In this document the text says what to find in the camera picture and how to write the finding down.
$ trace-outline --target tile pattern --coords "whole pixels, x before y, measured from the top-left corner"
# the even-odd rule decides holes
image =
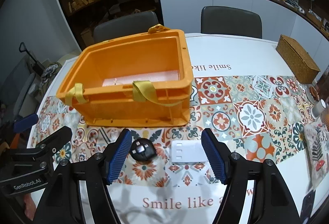
[[[229,87],[223,77],[196,78],[200,104],[231,102]]]
[[[137,162],[127,156],[116,182],[157,187],[189,187],[218,183],[208,162],[172,163],[172,140],[199,140],[210,127],[232,152],[249,160],[282,162],[305,148],[303,125],[312,122],[305,85],[294,77],[235,76],[196,78],[190,96],[190,122],[176,128],[132,128],[133,139],[148,138],[157,157]],[[63,125],[72,140],[54,155],[58,164],[87,160],[114,142],[122,128],[88,126],[74,108],[56,97],[45,100],[31,146]]]
[[[201,106],[201,111],[203,126],[210,128],[218,141],[241,137],[241,130],[233,103]]]
[[[232,102],[256,101],[258,95],[251,85],[251,80],[247,76],[224,77],[230,89]]]

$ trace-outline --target black phone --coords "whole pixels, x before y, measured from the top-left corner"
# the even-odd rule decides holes
[[[303,199],[302,211],[300,212],[300,223],[307,224],[312,214],[315,199],[315,190],[310,191]]]

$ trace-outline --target orange bin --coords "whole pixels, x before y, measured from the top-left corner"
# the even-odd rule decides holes
[[[88,125],[174,127],[190,120],[192,80],[184,32],[149,31],[86,48],[56,96],[81,113]],[[141,81],[150,88],[136,89]],[[147,97],[150,91],[157,101]],[[145,101],[136,93],[142,93]]]

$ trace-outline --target woven basket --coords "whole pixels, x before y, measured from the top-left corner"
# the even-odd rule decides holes
[[[276,51],[279,52],[301,84],[312,84],[320,69],[295,39],[281,35]]]

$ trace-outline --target orange object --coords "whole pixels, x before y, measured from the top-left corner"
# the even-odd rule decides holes
[[[129,84],[115,80],[112,85],[103,86],[109,78],[126,79],[167,71],[176,71],[177,80]],[[156,25],[148,33],[87,47],[56,96],[80,112],[88,125],[176,127],[190,120],[192,80],[184,32]]]

